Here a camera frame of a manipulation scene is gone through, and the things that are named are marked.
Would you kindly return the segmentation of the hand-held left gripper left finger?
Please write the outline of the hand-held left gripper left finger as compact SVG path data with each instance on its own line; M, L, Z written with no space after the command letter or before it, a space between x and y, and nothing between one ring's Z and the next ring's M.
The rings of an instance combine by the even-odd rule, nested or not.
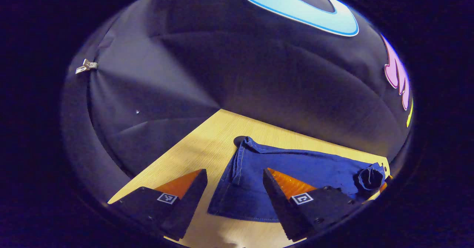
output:
M110 206L141 231L179 241L191 224L207 184L206 169L198 169L155 189L141 186Z

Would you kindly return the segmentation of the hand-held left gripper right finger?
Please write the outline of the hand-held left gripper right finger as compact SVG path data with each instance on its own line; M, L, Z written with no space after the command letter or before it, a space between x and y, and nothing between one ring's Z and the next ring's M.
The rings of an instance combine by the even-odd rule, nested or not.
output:
M263 185L287 238L293 242L320 237L354 216L362 203L339 188L316 188L271 168Z

